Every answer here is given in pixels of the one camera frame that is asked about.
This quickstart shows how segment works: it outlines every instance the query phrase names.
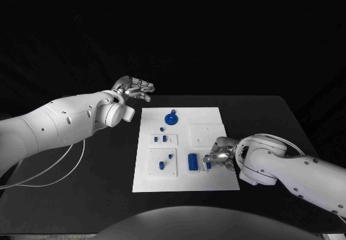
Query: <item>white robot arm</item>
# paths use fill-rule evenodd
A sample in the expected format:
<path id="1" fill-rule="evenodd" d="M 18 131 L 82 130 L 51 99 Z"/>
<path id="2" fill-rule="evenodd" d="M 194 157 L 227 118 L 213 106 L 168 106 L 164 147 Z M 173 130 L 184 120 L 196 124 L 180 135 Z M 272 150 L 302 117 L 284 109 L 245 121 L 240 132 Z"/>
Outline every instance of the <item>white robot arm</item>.
<path id="1" fill-rule="evenodd" d="M 121 77 L 111 90 L 51 100 L 30 113 L 0 121 L 0 176 L 36 153 L 69 146 L 93 133 L 131 121 L 135 110 L 128 98 L 150 102 L 151 83 Z"/>
<path id="2" fill-rule="evenodd" d="M 302 152 L 286 157 L 285 144 L 269 136 L 256 134 L 240 141 L 219 137 L 203 161 L 233 171 L 235 158 L 245 182 L 275 185 L 279 180 L 291 194 L 346 217 L 346 169 Z"/>

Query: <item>black table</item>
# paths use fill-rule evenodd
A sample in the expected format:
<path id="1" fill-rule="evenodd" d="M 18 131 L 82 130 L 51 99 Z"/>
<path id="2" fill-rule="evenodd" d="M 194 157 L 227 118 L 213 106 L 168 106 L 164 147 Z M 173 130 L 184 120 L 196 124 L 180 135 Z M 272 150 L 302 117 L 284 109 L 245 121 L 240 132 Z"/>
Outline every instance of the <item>black table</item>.
<path id="1" fill-rule="evenodd" d="M 346 233 L 338 217 L 291 195 L 279 181 L 274 186 L 252 186 L 237 180 L 237 191 L 132 193 L 141 108 L 219 107 L 229 137 L 242 139 L 266 133 L 286 139 L 307 155 L 318 157 L 281 97 L 151 96 L 150 103 L 129 99 L 126 105 L 135 109 L 131 122 L 121 121 L 85 140 L 83 157 L 73 173 L 50 186 L 15 186 L 5 190 L 0 199 L 0 234 L 93 234 L 129 216 L 173 206 L 233 209 L 311 233 Z M 64 176 L 79 160 L 82 146 L 83 142 L 76 143 L 60 163 L 26 184 L 43 185 Z M 50 149 L 28 157 L 10 182 L 43 171 L 67 148 Z M 291 149 L 286 154 L 297 155 Z"/>

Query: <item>black curtain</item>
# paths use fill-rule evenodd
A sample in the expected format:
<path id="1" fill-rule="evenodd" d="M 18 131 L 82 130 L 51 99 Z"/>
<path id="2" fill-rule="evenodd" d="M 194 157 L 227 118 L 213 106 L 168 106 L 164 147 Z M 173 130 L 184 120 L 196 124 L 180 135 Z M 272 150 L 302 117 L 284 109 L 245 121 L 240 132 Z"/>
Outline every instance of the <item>black curtain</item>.
<path id="1" fill-rule="evenodd" d="M 0 112 L 20 116 L 124 75 L 154 84 L 151 96 L 276 95 L 346 167 L 343 6 L 115 4 L 0 2 Z"/>

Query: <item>blue object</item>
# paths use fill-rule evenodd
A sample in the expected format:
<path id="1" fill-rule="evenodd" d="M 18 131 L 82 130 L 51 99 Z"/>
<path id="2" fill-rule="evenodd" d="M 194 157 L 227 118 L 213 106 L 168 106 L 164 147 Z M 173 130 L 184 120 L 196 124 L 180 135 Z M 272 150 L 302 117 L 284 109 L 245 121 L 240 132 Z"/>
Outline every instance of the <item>blue object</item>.
<path id="1" fill-rule="evenodd" d="M 206 169 L 212 169 L 212 163 L 206 162 Z"/>
<path id="2" fill-rule="evenodd" d="M 162 170 L 164 169 L 164 162 L 162 161 L 160 161 L 158 166 L 160 166 L 160 169 Z"/>
<path id="3" fill-rule="evenodd" d="M 165 115 L 164 122 L 168 125 L 174 125 L 178 122 L 178 117 L 175 115 L 175 110 L 174 109 L 171 110 L 170 114 Z"/>
<path id="4" fill-rule="evenodd" d="M 197 164 L 197 155 L 194 153 L 188 154 L 188 170 L 197 171 L 199 170 L 199 164 Z"/>

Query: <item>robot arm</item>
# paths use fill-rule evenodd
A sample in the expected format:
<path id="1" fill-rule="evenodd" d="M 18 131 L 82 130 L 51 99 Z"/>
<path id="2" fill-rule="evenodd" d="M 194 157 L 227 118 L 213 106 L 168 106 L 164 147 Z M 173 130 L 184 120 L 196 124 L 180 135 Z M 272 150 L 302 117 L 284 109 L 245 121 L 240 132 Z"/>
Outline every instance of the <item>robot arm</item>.
<path id="1" fill-rule="evenodd" d="M 128 98 L 150 102 L 151 83 L 124 76 L 111 90 L 59 98 L 30 113 L 0 121 L 0 176 L 36 153 L 69 146 L 93 133 L 131 121 Z"/>
<path id="2" fill-rule="evenodd" d="M 346 169 L 307 155 L 286 157 L 285 151 L 284 143 L 268 136 L 240 141 L 219 137 L 203 160 L 233 171 L 235 158 L 245 182 L 275 185 L 279 180 L 291 194 L 346 217 Z"/>

